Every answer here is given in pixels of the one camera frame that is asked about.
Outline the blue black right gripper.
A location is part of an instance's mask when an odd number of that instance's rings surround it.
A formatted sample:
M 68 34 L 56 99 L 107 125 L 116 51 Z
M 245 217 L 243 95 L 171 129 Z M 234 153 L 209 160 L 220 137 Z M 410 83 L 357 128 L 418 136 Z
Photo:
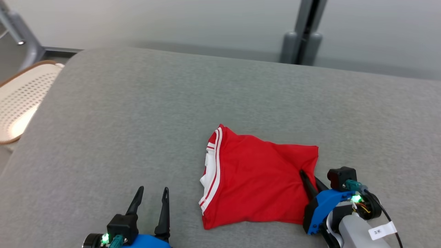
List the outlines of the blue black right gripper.
M 299 174 L 310 201 L 305 207 L 302 226 L 307 235 L 313 235 L 319 231 L 319 226 L 326 220 L 337 204 L 347 201 L 356 192 L 352 190 L 340 192 L 335 189 L 329 189 L 316 176 L 313 176 L 314 181 L 312 182 L 305 171 L 300 170 Z

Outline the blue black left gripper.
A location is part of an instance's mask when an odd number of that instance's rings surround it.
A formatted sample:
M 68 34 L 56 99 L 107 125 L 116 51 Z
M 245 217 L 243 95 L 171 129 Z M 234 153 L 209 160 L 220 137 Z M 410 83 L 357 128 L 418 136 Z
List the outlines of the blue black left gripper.
M 144 186 L 140 186 L 126 211 L 126 216 L 137 215 L 138 207 L 142 202 Z M 158 225 L 155 227 L 154 236 L 138 235 L 131 245 L 122 248 L 172 248 L 166 241 L 170 240 L 170 190 L 164 188 L 161 198 L 161 213 Z

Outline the red and white jersey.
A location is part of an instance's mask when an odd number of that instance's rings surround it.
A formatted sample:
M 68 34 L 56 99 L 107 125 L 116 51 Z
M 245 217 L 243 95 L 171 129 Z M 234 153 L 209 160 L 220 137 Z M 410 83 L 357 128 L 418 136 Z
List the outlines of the red and white jersey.
M 315 183 L 318 157 L 318 146 L 272 143 L 220 124 L 200 178 L 204 229 L 243 221 L 301 225 L 309 199 L 300 172 Z

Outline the white paper label tag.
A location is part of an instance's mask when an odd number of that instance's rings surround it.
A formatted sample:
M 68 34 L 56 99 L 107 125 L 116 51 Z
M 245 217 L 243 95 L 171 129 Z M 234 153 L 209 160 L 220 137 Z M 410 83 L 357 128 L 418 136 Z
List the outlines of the white paper label tag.
M 377 227 L 373 227 L 368 230 L 368 233 L 372 240 L 381 239 L 387 235 L 392 235 L 397 233 L 397 229 L 393 223 L 393 221 L 389 221 L 384 225 L 380 225 Z

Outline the white perforated laundry basket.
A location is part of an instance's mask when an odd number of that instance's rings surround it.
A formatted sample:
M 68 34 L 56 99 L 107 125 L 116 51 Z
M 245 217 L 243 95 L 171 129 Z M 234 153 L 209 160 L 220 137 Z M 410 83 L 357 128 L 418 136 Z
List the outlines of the white perforated laundry basket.
M 16 143 L 64 64 L 40 61 L 0 83 L 0 145 Z

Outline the grey partition post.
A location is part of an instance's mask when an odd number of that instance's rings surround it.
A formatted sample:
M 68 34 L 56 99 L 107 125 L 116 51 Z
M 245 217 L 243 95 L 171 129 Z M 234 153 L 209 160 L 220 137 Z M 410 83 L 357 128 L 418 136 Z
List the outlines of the grey partition post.
M 280 63 L 313 66 L 323 39 L 318 32 L 328 0 L 301 0 L 293 31 L 285 33 Z

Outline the grey metal frame leg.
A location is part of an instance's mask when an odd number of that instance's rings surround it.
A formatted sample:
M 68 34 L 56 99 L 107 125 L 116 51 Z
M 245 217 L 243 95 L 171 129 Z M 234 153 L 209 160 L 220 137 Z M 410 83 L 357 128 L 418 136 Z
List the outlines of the grey metal frame leg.
M 3 0 L 0 0 L 0 24 L 5 27 L 5 33 L 9 33 L 17 45 L 26 47 L 26 53 L 19 71 L 34 65 L 43 58 L 45 49 L 21 16 L 10 10 Z

